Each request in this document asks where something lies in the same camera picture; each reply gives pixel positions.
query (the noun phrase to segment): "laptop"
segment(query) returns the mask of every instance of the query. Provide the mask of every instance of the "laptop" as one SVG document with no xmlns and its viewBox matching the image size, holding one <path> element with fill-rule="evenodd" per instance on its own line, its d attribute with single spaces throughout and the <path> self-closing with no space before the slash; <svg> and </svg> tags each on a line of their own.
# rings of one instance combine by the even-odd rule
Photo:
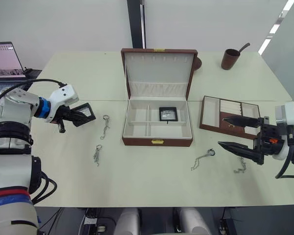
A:
<svg viewBox="0 0 294 235">
<path fill-rule="evenodd" d="M 26 81 L 23 67 L 11 42 L 0 42 L 0 91 Z"/>
</svg>

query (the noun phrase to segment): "brown cup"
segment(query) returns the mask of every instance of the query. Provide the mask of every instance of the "brown cup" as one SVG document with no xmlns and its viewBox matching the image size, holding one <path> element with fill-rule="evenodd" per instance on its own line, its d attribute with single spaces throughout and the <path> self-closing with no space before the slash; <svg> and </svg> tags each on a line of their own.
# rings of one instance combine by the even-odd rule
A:
<svg viewBox="0 0 294 235">
<path fill-rule="evenodd" d="M 229 70 L 233 67 L 237 59 L 240 57 L 241 53 L 235 49 L 227 49 L 224 52 L 223 59 L 221 62 L 221 67 L 224 70 Z"/>
</svg>

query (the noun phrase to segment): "floor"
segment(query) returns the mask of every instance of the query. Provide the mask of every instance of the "floor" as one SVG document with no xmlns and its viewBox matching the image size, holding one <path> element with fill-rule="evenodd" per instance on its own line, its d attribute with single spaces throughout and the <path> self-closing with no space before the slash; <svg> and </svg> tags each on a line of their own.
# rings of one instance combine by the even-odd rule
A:
<svg viewBox="0 0 294 235">
<path fill-rule="evenodd" d="M 38 216 L 44 224 L 58 208 L 36 208 Z M 142 235 L 174 233 L 172 226 L 172 208 L 141 208 L 143 223 Z M 218 221 L 222 217 L 223 208 L 197 208 L 209 226 L 212 235 L 219 235 Z M 122 208 L 105 208 L 101 216 L 118 220 Z M 77 235 L 85 210 L 65 208 L 58 221 L 55 222 L 50 235 Z M 224 218 L 232 217 L 238 235 L 294 235 L 294 205 L 243 207 L 225 210 Z M 52 220 L 42 229 L 48 231 Z M 103 234 L 112 235 L 114 223 L 108 219 L 100 219 L 100 224 L 107 227 Z"/>
</svg>

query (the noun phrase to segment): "white wall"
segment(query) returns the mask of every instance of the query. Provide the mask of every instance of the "white wall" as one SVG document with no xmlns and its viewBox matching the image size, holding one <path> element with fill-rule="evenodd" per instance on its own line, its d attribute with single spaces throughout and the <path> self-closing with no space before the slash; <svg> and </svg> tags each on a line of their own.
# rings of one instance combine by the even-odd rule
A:
<svg viewBox="0 0 294 235">
<path fill-rule="evenodd" d="M 262 57 L 294 100 L 294 4 Z"/>
<path fill-rule="evenodd" d="M 42 69 L 56 51 L 132 47 L 126 0 L 0 0 L 0 41 L 23 66 Z"/>
<path fill-rule="evenodd" d="M 148 48 L 258 51 L 287 0 L 145 0 Z"/>
</svg>

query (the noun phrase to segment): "cable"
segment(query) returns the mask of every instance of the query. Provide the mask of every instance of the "cable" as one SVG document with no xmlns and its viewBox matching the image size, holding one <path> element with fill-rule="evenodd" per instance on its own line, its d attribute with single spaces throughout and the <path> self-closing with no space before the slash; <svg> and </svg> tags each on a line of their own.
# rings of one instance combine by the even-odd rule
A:
<svg viewBox="0 0 294 235">
<path fill-rule="evenodd" d="M 64 87 L 66 86 L 66 84 L 62 83 L 62 82 L 59 82 L 59 81 L 56 81 L 56 80 L 53 80 L 53 79 L 32 79 L 32 80 L 27 80 L 25 82 L 20 82 L 19 84 L 16 84 L 8 89 L 6 89 L 4 92 L 2 92 L 0 94 L 0 99 L 2 97 L 4 97 L 7 93 L 9 93 L 10 91 L 14 90 L 15 88 L 18 88 L 22 85 L 27 85 L 27 84 L 30 84 L 30 83 L 34 83 L 34 82 L 55 82 L 57 83 L 60 87 Z"/>
<path fill-rule="evenodd" d="M 97 217 L 97 219 L 110 219 L 111 221 L 113 221 L 113 223 L 114 223 L 114 226 L 116 226 L 117 225 L 117 223 L 116 223 L 116 221 L 114 220 L 114 218 L 112 218 L 112 217 Z"/>
<path fill-rule="evenodd" d="M 99 224 L 99 218 L 97 218 L 97 225 L 98 225 L 98 226 L 97 226 L 97 228 L 96 228 L 96 233 L 95 233 L 95 235 L 98 235 L 98 229 L 99 229 L 99 225 L 100 225 L 100 224 Z"/>
<path fill-rule="evenodd" d="M 57 188 L 58 188 L 57 183 L 54 180 L 50 179 L 50 178 L 48 178 L 48 180 L 49 180 L 50 183 L 53 184 L 53 189 L 49 193 L 47 193 L 46 195 L 42 196 L 41 198 L 38 198 L 35 202 L 33 202 L 33 205 L 35 205 L 38 202 L 41 202 L 42 200 L 46 199 L 47 197 L 52 195 L 57 190 Z"/>
<path fill-rule="evenodd" d="M 84 220 L 85 220 L 85 215 L 83 216 L 82 221 L 80 222 L 79 229 L 78 229 L 78 235 L 80 235 L 81 228 L 82 228 Z"/>
<path fill-rule="evenodd" d="M 88 218 L 98 218 L 102 215 L 102 208 L 87 208 L 85 211 L 85 215 Z"/>
<path fill-rule="evenodd" d="M 44 188 L 40 191 L 40 193 L 37 194 L 36 197 L 34 197 L 32 199 L 32 202 L 36 202 L 37 199 L 39 199 L 45 192 L 46 190 L 48 189 L 48 186 L 49 186 L 49 179 L 48 179 L 48 176 L 44 173 L 44 172 L 41 172 L 41 175 L 42 175 L 42 178 L 45 180 L 45 186 Z"/>
<path fill-rule="evenodd" d="M 99 215 L 99 216 L 102 216 L 102 215 L 104 214 L 104 208 L 101 208 L 101 207 L 100 207 L 99 209 L 100 209 L 100 211 L 99 211 L 98 215 Z"/>
<path fill-rule="evenodd" d="M 280 177 L 280 179 L 283 179 L 283 178 L 294 179 L 294 175 L 282 175 L 282 176 Z"/>
<path fill-rule="evenodd" d="M 49 221 L 50 220 L 52 220 L 52 218 L 60 211 L 62 209 L 62 207 L 60 207 L 51 217 L 50 217 L 50 219 L 49 220 L 47 220 L 47 222 L 46 223 L 44 223 L 40 228 L 39 228 L 39 230 L 41 230 L 46 224 L 48 224 L 49 223 Z"/>
<path fill-rule="evenodd" d="M 286 157 L 286 160 L 281 168 L 281 170 L 279 171 L 279 173 L 275 176 L 276 179 L 280 179 L 281 176 L 284 174 L 284 172 L 286 171 L 286 169 L 288 168 L 291 160 L 292 160 L 292 157 L 293 157 L 293 154 L 294 154 L 294 145 L 291 145 L 290 148 L 289 148 L 289 152 L 288 152 L 288 155 Z"/>
<path fill-rule="evenodd" d="M 60 211 L 57 212 L 57 215 L 55 216 L 55 218 L 54 218 L 54 220 L 53 220 L 53 223 L 51 224 L 51 227 L 50 227 L 50 229 L 49 229 L 47 235 L 50 235 L 51 230 L 52 230 L 52 228 L 53 228 L 53 226 L 54 226 L 54 224 L 55 224 L 55 222 L 56 222 L 56 220 L 57 220 L 59 214 L 60 214 Z"/>
<path fill-rule="evenodd" d="M 54 225 L 54 233 L 57 234 L 57 228 L 58 228 L 58 224 L 59 224 L 59 221 L 60 221 L 60 217 L 62 216 L 63 212 L 64 212 L 64 209 L 62 211 L 59 212 L 59 217 L 58 217 L 58 220 L 56 221 L 55 225 Z"/>
<path fill-rule="evenodd" d="M 225 213 L 225 207 L 223 208 L 223 214 L 222 214 L 222 218 L 221 219 L 224 218 L 224 213 Z"/>
<path fill-rule="evenodd" d="M 50 195 L 52 195 L 58 188 L 58 185 L 54 180 L 48 178 L 48 176 L 44 172 L 41 172 L 41 173 L 42 173 L 42 178 L 46 181 L 46 184 L 45 184 L 44 188 L 41 190 L 41 192 L 36 197 L 33 198 L 33 200 L 32 200 L 33 205 L 37 204 L 38 202 L 41 202 L 42 200 L 44 200 L 47 197 L 49 197 Z M 47 190 L 49 183 L 53 184 L 53 189 L 49 193 L 47 193 L 46 195 L 42 196 L 43 193 L 45 193 L 45 191 Z"/>
</svg>

